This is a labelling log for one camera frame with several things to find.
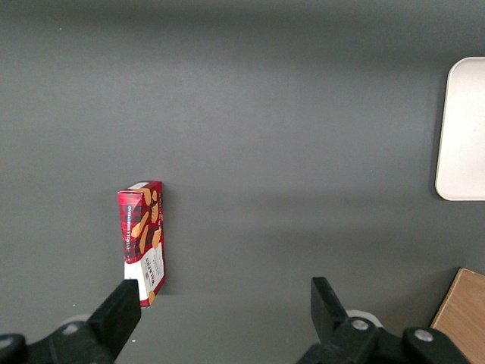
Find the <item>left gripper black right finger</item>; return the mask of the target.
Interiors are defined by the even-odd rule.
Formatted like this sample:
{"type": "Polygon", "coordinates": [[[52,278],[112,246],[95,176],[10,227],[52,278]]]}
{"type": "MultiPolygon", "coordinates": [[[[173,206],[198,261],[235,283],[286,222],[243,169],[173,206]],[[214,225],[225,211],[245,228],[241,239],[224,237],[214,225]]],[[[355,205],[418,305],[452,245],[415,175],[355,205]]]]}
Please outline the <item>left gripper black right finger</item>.
{"type": "Polygon", "coordinates": [[[350,316],[324,278],[311,279],[311,318],[319,342],[299,363],[468,363],[443,332],[406,328],[395,336],[362,315],[350,316]]]}

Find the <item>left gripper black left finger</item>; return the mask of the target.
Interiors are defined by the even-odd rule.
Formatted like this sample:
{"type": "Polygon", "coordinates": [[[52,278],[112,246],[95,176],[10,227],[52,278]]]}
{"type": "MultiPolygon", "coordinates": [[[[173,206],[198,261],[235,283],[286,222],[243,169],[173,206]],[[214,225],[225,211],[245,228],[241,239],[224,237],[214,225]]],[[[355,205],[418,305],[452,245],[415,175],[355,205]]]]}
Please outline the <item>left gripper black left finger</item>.
{"type": "Polygon", "coordinates": [[[141,319],[138,281],[123,280],[87,320],[61,325],[28,344],[1,336],[2,363],[114,363],[141,319]]]}

